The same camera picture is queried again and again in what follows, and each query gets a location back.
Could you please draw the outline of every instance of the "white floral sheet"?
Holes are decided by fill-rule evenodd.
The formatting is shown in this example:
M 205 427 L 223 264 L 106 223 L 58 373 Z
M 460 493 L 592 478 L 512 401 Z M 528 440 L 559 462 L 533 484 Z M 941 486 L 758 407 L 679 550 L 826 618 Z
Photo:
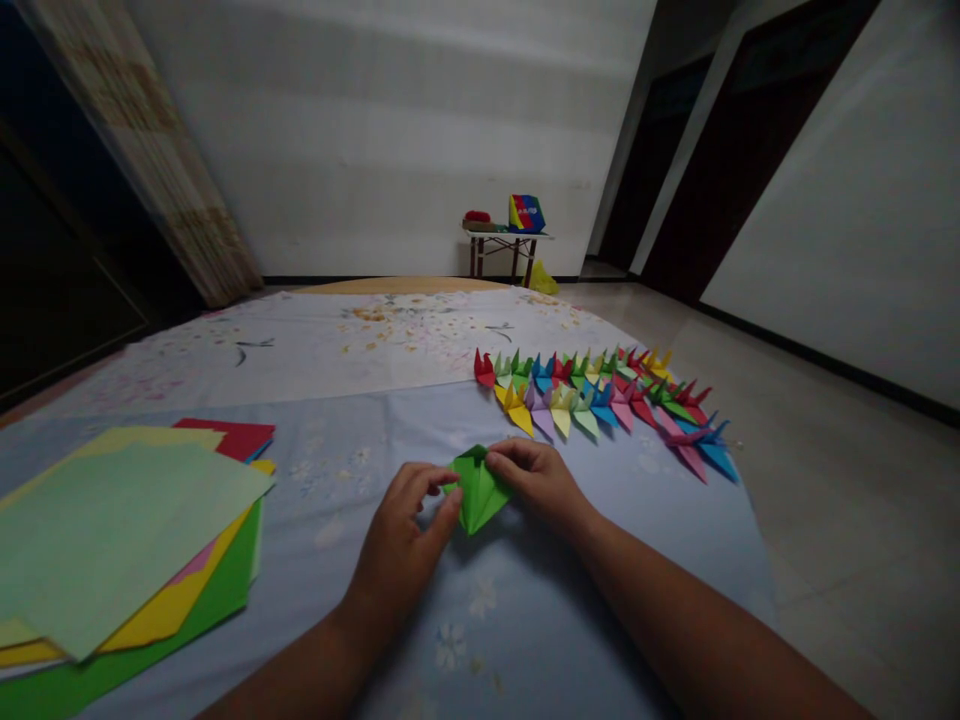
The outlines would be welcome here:
M 143 342 L 39 417 L 338 397 L 467 380 L 473 353 L 631 343 L 592 313 L 507 288 L 434 295 L 277 293 Z
M 341 343 L 353 344 L 354 336 L 344 335 Z M 0 495 L 107 427 L 171 425 L 184 414 L 17 423 L 0 432 Z M 516 432 L 473 381 L 189 414 L 277 426 L 264 455 L 278 471 L 264 504 L 260 576 L 244 612 L 82 717 L 194 716 L 340 600 L 373 511 L 401 463 L 445 464 L 475 443 Z M 742 485 L 712 469 L 704 485 L 640 422 L 633 434 L 617 430 L 596 443 L 575 431 L 559 449 L 601 511 L 774 622 L 766 553 Z M 434 503 L 428 498 L 426 518 Z M 420 611 L 356 714 L 602 718 L 670 716 L 676 709 L 574 555 L 514 500 L 477 535 L 454 535 Z

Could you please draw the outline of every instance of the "hand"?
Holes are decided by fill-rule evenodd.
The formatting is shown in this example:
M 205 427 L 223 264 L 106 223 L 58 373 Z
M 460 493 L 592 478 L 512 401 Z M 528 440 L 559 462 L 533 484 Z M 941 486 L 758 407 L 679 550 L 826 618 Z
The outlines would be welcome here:
M 463 489 L 447 495 L 426 532 L 414 518 L 425 495 L 439 495 L 441 485 L 459 479 L 452 470 L 427 463 L 406 463 L 393 478 L 339 608 L 364 633 L 389 642 L 416 607 L 456 528 Z
M 492 445 L 486 463 L 568 540 L 596 515 L 560 453 L 550 445 L 511 438 Z

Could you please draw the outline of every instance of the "door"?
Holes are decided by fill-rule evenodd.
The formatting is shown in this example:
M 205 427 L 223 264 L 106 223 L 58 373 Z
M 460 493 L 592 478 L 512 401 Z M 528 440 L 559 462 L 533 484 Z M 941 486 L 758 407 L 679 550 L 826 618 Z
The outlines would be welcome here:
M 696 305 L 879 0 L 811 0 L 746 35 L 640 282 Z
M 713 54 L 650 84 L 598 257 L 629 270 Z

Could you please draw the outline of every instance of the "tile floor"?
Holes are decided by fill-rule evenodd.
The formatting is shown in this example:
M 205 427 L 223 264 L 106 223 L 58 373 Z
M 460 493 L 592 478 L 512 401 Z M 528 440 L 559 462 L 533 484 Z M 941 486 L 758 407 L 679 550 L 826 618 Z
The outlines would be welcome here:
M 783 637 L 881 718 L 960 717 L 958 433 L 640 285 L 559 297 L 715 386 Z

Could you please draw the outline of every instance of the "left hand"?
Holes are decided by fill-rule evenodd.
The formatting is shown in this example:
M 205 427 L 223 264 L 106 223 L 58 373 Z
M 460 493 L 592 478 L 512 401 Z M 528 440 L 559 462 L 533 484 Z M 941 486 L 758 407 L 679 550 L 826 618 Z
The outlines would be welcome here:
M 393 478 L 341 603 L 343 612 L 359 616 L 366 632 L 389 642 L 416 607 L 457 526 L 463 490 L 447 495 L 426 532 L 415 517 L 425 495 L 439 495 L 442 485 L 459 479 L 452 470 L 427 463 L 406 463 Z

